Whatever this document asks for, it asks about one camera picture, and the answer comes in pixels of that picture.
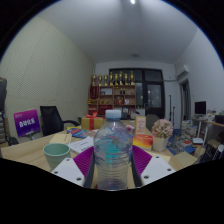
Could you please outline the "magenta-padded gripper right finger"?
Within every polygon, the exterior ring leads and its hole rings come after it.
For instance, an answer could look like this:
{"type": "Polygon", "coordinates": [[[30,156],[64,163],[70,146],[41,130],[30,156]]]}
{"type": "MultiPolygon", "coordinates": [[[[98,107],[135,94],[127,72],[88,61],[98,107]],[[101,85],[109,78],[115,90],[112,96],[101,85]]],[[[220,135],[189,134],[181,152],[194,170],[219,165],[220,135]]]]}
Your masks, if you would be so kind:
{"type": "Polygon", "coordinates": [[[131,167],[136,187],[148,185],[175,172],[161,156],[152,156],[137,146],[132,147],[131,167]]]}

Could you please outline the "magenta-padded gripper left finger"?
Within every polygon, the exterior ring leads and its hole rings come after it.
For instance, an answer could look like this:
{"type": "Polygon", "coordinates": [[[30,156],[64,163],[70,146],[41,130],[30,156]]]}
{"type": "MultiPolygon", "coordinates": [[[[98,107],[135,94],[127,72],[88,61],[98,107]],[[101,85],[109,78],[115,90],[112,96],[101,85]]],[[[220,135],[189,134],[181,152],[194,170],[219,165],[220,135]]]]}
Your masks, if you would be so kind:
{"type": "Polygon", "coordinates": [[[90,147],[74,158],[65,158],[52,173],[84,188],[90,188],[94,176],[94,148],[90,147]]]}

